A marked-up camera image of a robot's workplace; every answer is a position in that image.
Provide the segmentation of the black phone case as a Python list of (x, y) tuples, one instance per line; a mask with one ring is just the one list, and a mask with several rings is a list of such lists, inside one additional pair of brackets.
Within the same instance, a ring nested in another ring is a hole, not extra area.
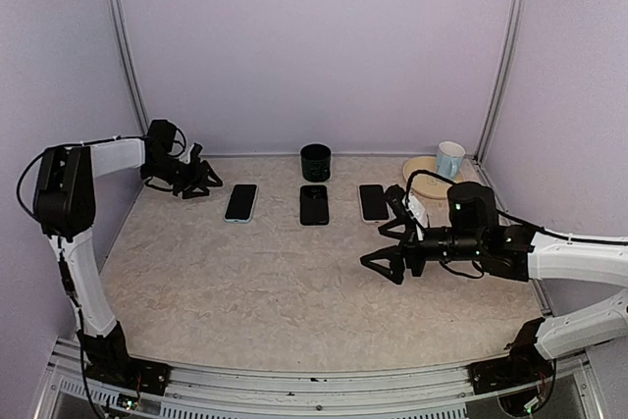
[(325, 226), (330, 222), (328, 190), (323, 184), (303, 185), (299, 193), (302, 226)]

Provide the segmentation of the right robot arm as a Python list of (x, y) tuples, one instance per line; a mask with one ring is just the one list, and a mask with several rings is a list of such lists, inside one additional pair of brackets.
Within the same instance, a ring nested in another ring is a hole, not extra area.
[(422, 275), (427, 263), (447, 269), (469, 261), (479, 276), (530, 282), (575, 280), (616, 286), (616, 295), (572, 313), (525, 323), (501, 366), (513, 384), (525, 382), (541, 359), (549, 361), (627, 334), (627, 241), (553, 233), (515, 217), (500, 223), (493, 190), (474, 182), (452, 184), (446, 193), (447, 227), (427, 227), (421, 204), (398, 185), (385, 199), (395, 217), (379, 232), (398, 243), (361, 257), (361, 264), (396, 285), (410, 273)]

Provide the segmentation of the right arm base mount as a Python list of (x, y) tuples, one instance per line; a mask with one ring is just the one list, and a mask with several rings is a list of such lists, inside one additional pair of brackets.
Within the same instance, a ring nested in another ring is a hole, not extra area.
[(474, 362), (468, 366), (475, 395), (493, 393), (540, 381), (555, 370), (552, 361), (516, 359), (509, 356)]

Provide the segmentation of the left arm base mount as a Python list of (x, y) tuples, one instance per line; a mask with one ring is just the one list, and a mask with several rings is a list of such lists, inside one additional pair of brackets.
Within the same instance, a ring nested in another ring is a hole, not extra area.
[(163, 396), (171, 371), (172, 367), (166, 363), (132, 358), (127, 370), (123, 373), (114, 373), (112, 370), (89, 364), (85, 375), (103, 384)]

